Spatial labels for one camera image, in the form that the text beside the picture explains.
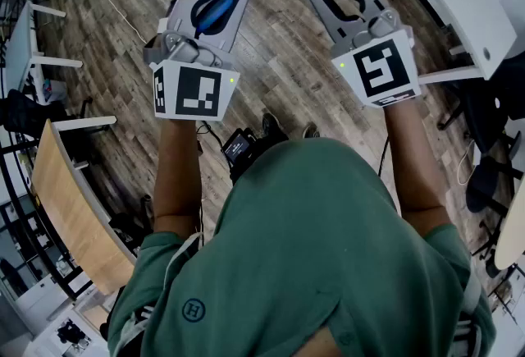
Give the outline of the wooden-top desk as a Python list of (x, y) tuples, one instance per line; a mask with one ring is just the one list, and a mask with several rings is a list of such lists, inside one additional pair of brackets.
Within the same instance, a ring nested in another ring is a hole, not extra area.
[(81, 127), (72, 121), (46, 121), (31, 180), (75, 262), (100, 292), (110, 295), (130, 280), (136, 257), (110, 227), (109, 214), (62, 142), (62, 132)]

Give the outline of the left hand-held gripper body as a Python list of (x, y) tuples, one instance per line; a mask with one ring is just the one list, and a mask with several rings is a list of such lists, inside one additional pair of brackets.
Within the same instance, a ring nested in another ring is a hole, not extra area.
[(161, 119), (220, 121), (240, 73), (233, 57), (209, 43), (167, 30), (150, 40), (144, 62), (153, 71), (153, 113)]

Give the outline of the black shelf frame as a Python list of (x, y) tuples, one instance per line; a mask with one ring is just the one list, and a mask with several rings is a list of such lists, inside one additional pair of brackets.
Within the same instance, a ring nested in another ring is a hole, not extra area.
[(0, 185), (7, 200), (0, 204), (0, 233), (6, 231), (19, 256), (5, 257), (0, 264), (0, 281), (16, 298), (41, 281), (52, 281), (66, 297), (78, 300), (93, 283), (85, 276), (72, 254), (53, 228), (30, 181), (18, 153), (28, 153), (34, 141), (6, 144), (0, 141)]

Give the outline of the person's left forearm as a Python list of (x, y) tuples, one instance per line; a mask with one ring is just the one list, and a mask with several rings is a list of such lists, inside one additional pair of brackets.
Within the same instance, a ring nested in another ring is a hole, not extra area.
[(153, 229), (188, 239), (199, 228), (201, 198), (196, 124), (165, 120), (153, 193)]

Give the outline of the person's right forearm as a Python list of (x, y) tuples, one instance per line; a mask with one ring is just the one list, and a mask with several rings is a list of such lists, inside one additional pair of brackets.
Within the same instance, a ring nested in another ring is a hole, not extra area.
[(413, 100), (384, 108), (395, 188), (402, 218), (420, 236), (451, 223), (446, 210), (445, 178)]

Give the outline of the round beige table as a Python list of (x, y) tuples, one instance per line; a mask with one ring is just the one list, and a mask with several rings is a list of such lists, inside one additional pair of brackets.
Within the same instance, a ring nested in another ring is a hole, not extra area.
[(513, 197), (495, 248), (495, 266), (504, 270), (525, 252), (525, 176)]

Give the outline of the person's left shoe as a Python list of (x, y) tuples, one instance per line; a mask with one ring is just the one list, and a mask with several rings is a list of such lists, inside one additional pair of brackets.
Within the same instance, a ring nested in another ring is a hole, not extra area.
[(282, 135), (278, 120), (269, 112), (262, 116), (262, 131), (265, 137), (278, 137)]

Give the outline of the black office chair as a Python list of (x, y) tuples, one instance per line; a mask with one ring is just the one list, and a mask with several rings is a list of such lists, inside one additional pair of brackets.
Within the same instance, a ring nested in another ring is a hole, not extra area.
[(447, 82), (445, 87), (459, 99), (459, 105), (445, 122), (437, 124), (445, 130), (463, 114), (468, 137), (481, 153), (480, 162), (467, 182), (467, 208), (479, 213), (489, 207), (505, 212), (503, 205), (493, 200), (499, 175), (521, 180), (523, 172), (511, 167), (511, 159), (518, 152), (522, 135), (512, 137), (504, 132), (509, 119), (525, 118), (525, 76), (504, 72), (491, 80), (470, 79)]
[(83, 101), (78, 116), (68, 115), (60, 102), (42, 105), (29, 99), (22, 92), (12, 89), (6, 98), (0, 99), (0, 126), (4, 126), (6, 131), (39, 139), (47, 120), (68, 121), (84, 118), (86, 106), (92, 102), (93, 99), (88, 97)]

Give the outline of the black device with screen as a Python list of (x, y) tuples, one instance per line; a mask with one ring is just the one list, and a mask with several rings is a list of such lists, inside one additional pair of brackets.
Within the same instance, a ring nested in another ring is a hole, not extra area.
[(249, 129), (238, 128), (224, 143), (223, 151), (232, 168), (248, 166), (261, 148), (261, 140)]

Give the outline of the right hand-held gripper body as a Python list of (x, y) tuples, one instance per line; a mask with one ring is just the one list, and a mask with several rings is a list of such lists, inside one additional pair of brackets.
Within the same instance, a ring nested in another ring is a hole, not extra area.
[(331, 61), (362, 104), (384, 108), (421, 94), (413, 45), (412, 28), (387, 8), (336, 43)]

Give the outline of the person's black trousers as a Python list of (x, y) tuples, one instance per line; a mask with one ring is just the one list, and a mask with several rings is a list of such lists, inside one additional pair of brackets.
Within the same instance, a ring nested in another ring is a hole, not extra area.
[(282, 132), (281, 136), (278, 137), (265, 137), (259, 138), (261, 140), (261, 148), (258, 152), (258, 155), (256, 156), (255, 160), (250, 163), (248, 166), (242, 166), (242, 167), (234, 167), (230, 169), (230, 178), (233, 184), (235, 184), (238, 179), (254, 164), (254, 162), (267, 150), (269, 150), (271, 147), (273, 147), (276, 144), (279, 144), (280, 142), (284, 142), (288, 140), (287, 135), (285, 135)]

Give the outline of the person's green shirt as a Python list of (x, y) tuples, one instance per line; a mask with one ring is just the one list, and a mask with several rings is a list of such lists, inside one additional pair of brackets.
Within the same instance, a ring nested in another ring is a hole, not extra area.
[(113, 357), (290, 357), (323, 327), (348, 357), (487, 357), (495, 340), (457, 228), (420, 236), (326, 138), (262, 155), (204, 247), (147, 236), (107, 343)]

